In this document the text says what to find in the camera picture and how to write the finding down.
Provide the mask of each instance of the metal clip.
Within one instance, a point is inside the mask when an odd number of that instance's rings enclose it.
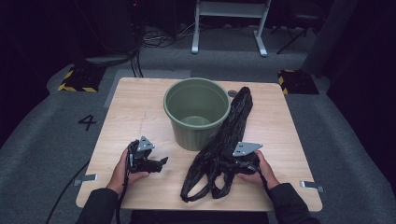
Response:
[[[80,186],[84,181],[97,180],[98,175],[84,175],[80,180],[74,179],[73,186]]]
[[[139,146],[137,147],[137,151],[146,151],[155,148],[154,144],[150,143],[150,141],[142,136],[139,141]]]
[[[315,182],[300,180],[300,187],[306,189],[317,189],[320,193],[324,192],[324,188],[322,186],[317,186]]]
[[[238,142],[238,145],[236,145],[235,150],[233,151],[233,156],[246,156],[247,154],[250,154],[261,147],[262,144],[259,143]]]

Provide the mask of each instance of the sleeve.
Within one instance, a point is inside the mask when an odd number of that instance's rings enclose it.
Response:
[[[270,189],[276,219],[279,224],[317,224],[320,221],[311,216],[308,207],[290,183]]]
[[[119,195],[112,189],[93,190],[76,223],[111,223],[118,199]]]

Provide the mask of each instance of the black plastic bag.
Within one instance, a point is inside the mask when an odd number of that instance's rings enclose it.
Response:
[[[231,103],[230,114],[225,119],[212,140],[195,157],[184,180],[180,197],[184,202],[194,202],[211,191],[214,199],[226,196],[231,189],[233,178],[237,173],[251,174],[249,169],[233,167],[233,151],[241,142],[245,133],[248,115],[253,101],[248,87],[243,87]],[[250,153],[244,160],[259,162],[255,153]],[[216,178],[224,173],[224,186],[219,189]],[[195,195],[188,196],[193,187],[206,175],[207,184]]]

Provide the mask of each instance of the hand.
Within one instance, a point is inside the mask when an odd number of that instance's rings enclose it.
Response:
[[[272,189],[279,185],[279,181],[277,181],[270,164],[264,158],[262,152],[259,150],[256,150],[254,152],[260,159],[260,169],[262,170],[262,175],[267,180],[268,189]],[[262,179],[260,178],[260,174],[258,172],[254,173],[253,175],[238,174],[237,176],[243,180],[246,180],[249,183],[257,184],[263,188]]]
[[[119,195],[122,194],[123,182],[125,177],[125,162],[127,155],[128,149],[125,149],[122,152],[119,163],[117,163],[116,167],[114,168],[113,176],[111,176],[110,182],[108,182],[106,186],[107,189],[112,189],[116,191]],[[137,172],[134,174],[129,174],[128,186],[131,186],[135,181],[148,176],[148,172]]]

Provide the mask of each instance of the white shelf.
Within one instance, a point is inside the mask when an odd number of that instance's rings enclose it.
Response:
[[[261,18],[264,4],[201,2],[201,16]]]
[[[198,53],[199,45],[199,20],[200,16],[223,16],[223,17],[244,17],[261,18],[259,30],[253,35],[262,57],[267,56],[267,50],[262,42],[262,28],[267,18],[271,0],[266,0],[265,4],[249,3],[228,3],[228,2],[206,2],[197,0],[195,8],[195,32],[192,40],[191,53]]]

